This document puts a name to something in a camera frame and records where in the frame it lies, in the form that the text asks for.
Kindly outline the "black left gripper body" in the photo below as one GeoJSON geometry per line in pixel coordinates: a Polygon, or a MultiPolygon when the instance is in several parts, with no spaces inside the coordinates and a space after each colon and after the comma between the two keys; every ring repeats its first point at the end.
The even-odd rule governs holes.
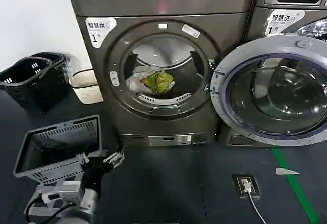
{"type": "Polygon", "coordinates": [[[113,164],[104,160],[105,157],[90,157],[81,165],[84,171],[81,183],[85,189],[101,191],[103,176],[113,170],[113,164]]]}

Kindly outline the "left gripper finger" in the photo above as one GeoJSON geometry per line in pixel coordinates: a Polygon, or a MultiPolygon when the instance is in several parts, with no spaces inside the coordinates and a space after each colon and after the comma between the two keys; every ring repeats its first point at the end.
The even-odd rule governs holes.
{"type": "Polygon", "coordinates": [[[108,163],[112,166],[113,169],[117,168],[125,160],[124,155],[114,155],[110,157],[108,163]]]}
{"type": "Polygon", "coordinates": [[[107,156],[103,163],[122,163],[125,160],[125,152],[123,148],[117,149],[117,151],[107,156]]]}

